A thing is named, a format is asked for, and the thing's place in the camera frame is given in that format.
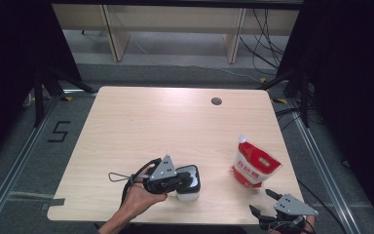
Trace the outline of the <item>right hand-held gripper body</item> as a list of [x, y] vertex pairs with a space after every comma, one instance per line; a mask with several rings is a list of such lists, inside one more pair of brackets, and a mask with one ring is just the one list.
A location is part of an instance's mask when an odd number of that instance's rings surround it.
[[305, 225], [305, 217], [318, 215], [318, 211], [289, 193], [281, 194], [274, 209], [277, 214], [261, 215], [259, 225], [263, 230], [278, 231], [280, 234], [300, 234]]

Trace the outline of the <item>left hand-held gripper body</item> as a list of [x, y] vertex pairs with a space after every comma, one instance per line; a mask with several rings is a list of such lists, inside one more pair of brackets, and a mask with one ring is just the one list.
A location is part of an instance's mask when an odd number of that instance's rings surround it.
[[190, 174], [179, 173], [169, 155], [155, 160], [153, 164], [143, 179], [143, 186], [149, 193], [169, 193], [190, 185]]

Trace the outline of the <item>clear jar with black lid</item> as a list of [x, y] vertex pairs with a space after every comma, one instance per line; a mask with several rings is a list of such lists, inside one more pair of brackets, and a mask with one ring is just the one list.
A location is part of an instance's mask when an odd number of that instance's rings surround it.
[[[186, 177], [186, 172], [197, 172], [197, 178], [192, 179], [189, 177]], [[198, 167], [195, 165], [189, 165], [185, 167], [178, 168], [176, 170], [178, 177], [181, 179], [181, 181], [177, 184], [176, 188], [176, 196], [177, 199], [180, 201], [194, 201], [199, 198], [200, 190], [201, 190], [201, 179]], [[199, 185], [199, 191], [198, 192], [182, 192], [182, 188], [185, 186], [188, 186], [190, 184], [198, 184]]]

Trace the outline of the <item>red and white spouted pouch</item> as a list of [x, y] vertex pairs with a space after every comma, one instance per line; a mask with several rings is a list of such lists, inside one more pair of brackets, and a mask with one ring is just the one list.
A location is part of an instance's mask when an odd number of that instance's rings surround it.
[[281, 162], [265, 150], [239, 136], [239, 145], [232, 166], [234, 178], [244, 187], [257, 188], [281, 168]]

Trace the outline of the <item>person's right hand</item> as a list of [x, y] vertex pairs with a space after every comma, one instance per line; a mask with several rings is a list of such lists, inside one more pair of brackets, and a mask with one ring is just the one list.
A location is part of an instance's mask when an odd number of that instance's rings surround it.
[[303, 231], [300, 234], [316, 234], [315, 230], [316, 218], [312, 215], [305, 217], [305, 225]]

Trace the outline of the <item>person's left hand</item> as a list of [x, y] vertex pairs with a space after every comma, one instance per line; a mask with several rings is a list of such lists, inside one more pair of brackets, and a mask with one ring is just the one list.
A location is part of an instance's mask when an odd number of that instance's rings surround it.
[[151, 206], [164, 202], [167, 197], [167, 193], [153, 194], [148, 192], [143, 186], [143, 179], [137, 176], [127, 192], [120, 211], [129, 219], [134, 219], [147, 211]]

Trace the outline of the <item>person's dark clothing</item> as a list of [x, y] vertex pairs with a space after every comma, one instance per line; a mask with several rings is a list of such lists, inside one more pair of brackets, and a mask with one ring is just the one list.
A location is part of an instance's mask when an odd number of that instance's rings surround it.
[[129, 224], [119, 234], [247, 234], [239, 226]]

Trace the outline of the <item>black metal stand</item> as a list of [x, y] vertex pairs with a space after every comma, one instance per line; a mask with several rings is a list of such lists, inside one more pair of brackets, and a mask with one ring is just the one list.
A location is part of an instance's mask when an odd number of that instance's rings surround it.
[[84, 84], [80, 79], [68, 76], [57, 68], [51, 66], [38, 67], [33, 78], [33, 90], [35, 95], [35, 127], [38, 127], [45, 117], [43, 88], [48, 91], [51, 97], [56, 98], [64, 95], [64, 90], [61, 88], [58, 82], [59, 80], [66, 81], [86, 93], [96, 93], [96, 89]]
[[276, 86], [278, 83], [286, 81], [287, 85], [284, 88], [284, 95], [287, 98], [295, 98], [300, 95], [300, 106], [298, 107], [301, 113], [301, 120], [306, 128], [309, 127], [308, 122], [308, 102], [309, 102], [309, 78], [304, 71], [299, 69], [290, 69], [275, 79], [260, 87], [260, 90], [267, 91]]

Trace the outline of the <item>grey tape strip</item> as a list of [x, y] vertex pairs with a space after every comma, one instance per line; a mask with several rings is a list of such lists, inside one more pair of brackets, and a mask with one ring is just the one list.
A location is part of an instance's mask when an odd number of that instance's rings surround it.
[[51, 199], [49, 202], [46, 202], [46, 203], [44, 203], [44, 204], [41, 206], [41, 210], [42, 210], [42, 211], [47, 211], [50, 207], [54, 207], [54, 206], [63, 206], [63, 205], [64, 205], [64, 202], [65, 202], [65, 199], [64, 199], [64, 198], [60, 198], [60, 199]]

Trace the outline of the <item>black curtain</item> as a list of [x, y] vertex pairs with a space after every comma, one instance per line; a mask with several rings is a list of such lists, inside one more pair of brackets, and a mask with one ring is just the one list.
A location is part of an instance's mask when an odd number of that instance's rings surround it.
[[81, 78], [52, 0], [0, 0], [0, 144], [44, 67]]
[[374, 207], [374, 0], [300, 0], [280, 71], [304, 71], [340, 150]]

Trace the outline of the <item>light wooden shelf unit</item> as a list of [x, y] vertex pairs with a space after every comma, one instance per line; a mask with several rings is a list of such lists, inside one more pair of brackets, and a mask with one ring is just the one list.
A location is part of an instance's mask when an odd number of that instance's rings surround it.
[[131, 33], [186, 32], [221, 34], [227, 61], [236, 61], [242, 35], [266, 32], [288, 36], [297, 10], [56, 4], [57, 20], [67, 30], [100, 30], [115, 61], [123, 59]]

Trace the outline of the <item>aluminium floor rail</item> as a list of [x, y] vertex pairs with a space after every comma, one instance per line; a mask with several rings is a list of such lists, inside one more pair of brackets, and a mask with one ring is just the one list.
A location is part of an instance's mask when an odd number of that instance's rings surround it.
[[40, 136], [42, 135], [50, 115], [54, 111], [55, 107], [59, 103], [58, 97], [52, 97], [47, 106], [44, 109], [44, 114], [42, 119], [36, 124], [28, 136], [26, 143], [22, 146], [20, 153], [18, 154], [14, 164], [10, 167], [7, 172], [3, 182], [0, 185], [0, 213], [5, 206], [5, 203], [14, 188], [16, 182], [18, 181], [21, 172], [23, 171], [36, 143], [38, 142]]
[[341, 190], [338, 188], [331, 171], [326, 165], [310, 129], [305, 125], [301, 116], [296, 116], [295, 122], [302, 138], [305, 141], [305, 144], [308, 147], [313, 162], [317, 167], [318, 174], [334, 206], [334, 209], [339, 216], [339, 220], [341, 221], [342, 226], [345, 228], [346, 233], [361, 234], [360, 228], [355, 221], [354, 214]]

